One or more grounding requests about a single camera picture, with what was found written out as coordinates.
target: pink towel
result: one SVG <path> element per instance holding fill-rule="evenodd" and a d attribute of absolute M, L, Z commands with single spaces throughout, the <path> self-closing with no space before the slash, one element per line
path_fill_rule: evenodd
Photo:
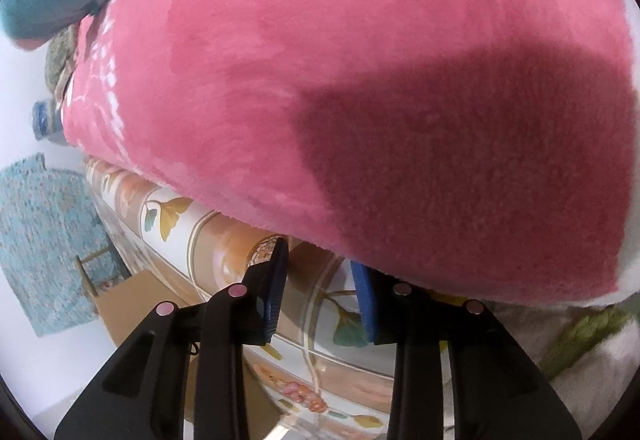
<path fill-rule="evenodd" d="M 640 289 L 630 9 L 112 0 L 83 24 L 65 133 L 441 292 L 620 300 Z"/>

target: ginkgo leaf pattern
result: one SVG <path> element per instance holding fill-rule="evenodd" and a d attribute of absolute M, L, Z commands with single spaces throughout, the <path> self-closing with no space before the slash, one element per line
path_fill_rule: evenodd
<path fill-rule="evenodd" d="M 327 415 L 332 416 L 334 418 L 339 418 L 340 420 L 346 420 L 347 418 L 349 418 L 349 415 L 345 415 L 344 413 L 339 413 L 337 411 L 333 411 L 333 410 L 329 410 L 326 412 Z"/>
<path fill-rule="evenodd" d="M 282 354 L 270 344 L 265 344 L 264 346 L 260 346 L 260 347 L 274 359 L 282 360 Z"/>
<path fill-rule="evenodd" d="M 153 210 L 160 212 L 160 237 L 164 242 L 169 238 L 169 234 L 174 227 L 177 225 L 178 220 L 180 219 L 180 215 L 183 214 L 193 203 L 193 200 L 190 198 L 180 197 L 174 198 L 173 200 L 169 200 L 167 202 L 160 202 L 158 200 L 148 200 L 145 203 L 145 207 L 147 208 L 147 212 L 145 215 L 145 230 L 146 232 L 150 232 L 153 229 L 153 226 L 156 222 L 156 214 L 150 213 Z M 158 205 L 157 209 L 149 208 L 149 205 L 156 204 Z"/>
<path fill-rule="evenodd" d="M 111 188 L 113 187 L 113 184 L 115 183 L 116 178 L 121 172 L 122 172 L 122 169 L 118 169 L 113 173 L 109 173 L 108 175 L 105 175 L 104 178 L 102 178 L 102 190 L 107 192 L 111 191 Z"/>
<path fill-rule="evenodd" d="M 324 299 L 333 303 L 338 311 L 338 324 L 334 330 L 334 344 L 337 346 L 364 348 L 369 344 L 369 341 L 362 324 L 362 316 L 357 312 L 351 312 L 343 308 L 332 295 L 343 295 L 343 293 L 331 292 L 331 294 L 324 295 Z"/>
<path fill-rule="evenodd" d="M 382 427 L 383 423 L 377 416 L 371 415 L 355 415 L 352 417 L 360 427 L 376 428 Z"/>
<path fill-rule="evenodd" d="M 300 408 L 298 406 L 296 406 L 295 404 L 290 403 L 288 400 L 286 400 L 284 398 L 281 398 L 278 402 L 281 403 L 287 409 L 292 410 L 294 413 L 300 412 Z"/>
<path fill-rule="evenodd" d="M 158 216 L 158 209 L 147 209 L 145 213 L 145 232 L 151 232 Z"/>

